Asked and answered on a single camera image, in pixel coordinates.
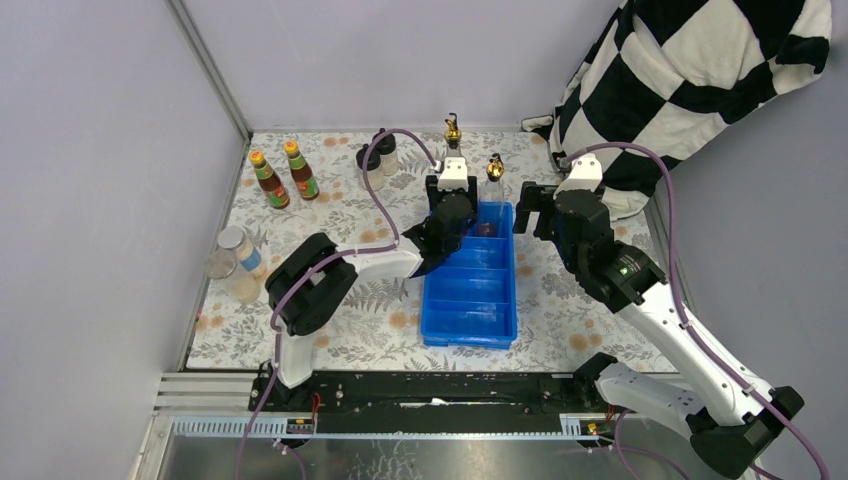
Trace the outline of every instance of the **black cap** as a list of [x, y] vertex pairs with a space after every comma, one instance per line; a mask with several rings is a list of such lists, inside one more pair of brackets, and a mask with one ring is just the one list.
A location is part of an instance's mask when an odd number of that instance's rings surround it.
[[[362, 146], [359, 151], [356, 152], [356, 168], [362, 169], [362, 159], [365, 158], [365, 151], [368, 150], [368, 144]], [[376, 170], [377, 167], [380, 166], [380, 154], [377, 152], [377, 149], [371, 151], [371, 158], [368, 159], [368, 171]]]
[[[385, 131], [385, 128], [381, 128], [379, 132], [374, 134], [374, 137], [372, 137], [372, 139]], [[377, 144], [377, 151], [380, 152], [380, 155], [388, 155], [394, 152], [395, 148], [397, 148], [397, 143], [395, 143], [394, 134], [391, 133], [383, 137], [383, 139], [380, 140], [380, 143]]]

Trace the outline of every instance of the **floral tablecloth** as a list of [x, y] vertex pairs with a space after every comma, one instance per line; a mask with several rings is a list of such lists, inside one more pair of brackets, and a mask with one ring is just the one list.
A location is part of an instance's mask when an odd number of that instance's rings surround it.
[[[299, 198], [289, 175], [282, 144], [296, 139], [312, 166], [320, 196]], [[421, 135], [434, 156], [444, 155], [441, 134]], [[229, 224], [244, 227], [256, 239], [270, 273], [312, 233], [323, 231], [336, 242], [362, 243], [391, 235], [356, 178], [355, 153], [364, 133], [258, 133], [251, 148], [261, 149], [283, 179], [291, 205], [271, 208], [245, 165]], [[424, 175], [429, 164], [409, 139], [398, 136], [400, 170], [377, 192], [403, 231], [427, 214]], [[518, 201], [521, 183], [558, 183], [541, 137], [530, 133], [464, 132], [462, 152], [471, 175], [485, 176], [489, 156], [498, 152], [507, 167], [507, 199]], [[535, 225], [531, 218], [530, 225]], [[654, 255], [645, 218], [614, 223], [616, 237]], [[645, 372], [674, 371], [663, 355], [636, 329], [587, 296], [566, 273], [550, 242], [528, 231], [515, 237], [519, 334], [509, 350], [427, 347], [419, 334], [422, 279], [386, 279], [358, 284], [315, 341], [316, 369], [561, 371], [579, 367], [595, 352], [611, 353]], [[187, 366], [193, 369], [253, 369], [271, 356], [274, 335], [268, 325], [267, 293], [241, 305], [214, 283], [198, 314]]]

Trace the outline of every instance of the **checkered blanket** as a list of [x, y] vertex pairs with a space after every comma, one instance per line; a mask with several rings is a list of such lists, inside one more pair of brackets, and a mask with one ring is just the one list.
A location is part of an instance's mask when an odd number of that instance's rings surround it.
[[[650, 148], [672, 168], [722, 130], [822, 73], [830, 0], [626, 0], [553, 115], [524, 120], [554, 159], [606, 141]], [[596, 152], [612, 218], [638, 213], [660, 171], [629, 151]]]

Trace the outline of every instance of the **blue plastic container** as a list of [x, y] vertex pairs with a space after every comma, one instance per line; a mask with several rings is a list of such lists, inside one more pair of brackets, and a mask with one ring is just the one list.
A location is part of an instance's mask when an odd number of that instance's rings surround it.
[[462, 248], [424, 278], [425, 345], [507, 349], [518, 336], [512, 205], [503, 206], [496, 236], [476, 236], [477, 227], [497, 215], [498, 208], [480, 203], [479, 220], [462, 239]]

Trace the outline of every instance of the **white wall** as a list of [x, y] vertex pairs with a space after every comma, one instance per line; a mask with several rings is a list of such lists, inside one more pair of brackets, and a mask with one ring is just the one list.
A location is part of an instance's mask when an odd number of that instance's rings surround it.
[[[833, 3], [821, 80], [734, 125], [673, 178], [700, 319], [772, 385], [801, 393], [796, 423], [833, 478], [848, 478], [848, 2]], [[781, 478], [819, 478], [788, 432], [763, 460]]]
[[0, 59], [0, 476], [125, 478], [241, 140], [163, 1], [4, 1]]
[[619, 0], [189, 0], [254, 129], [518, 128], [548, 114]]

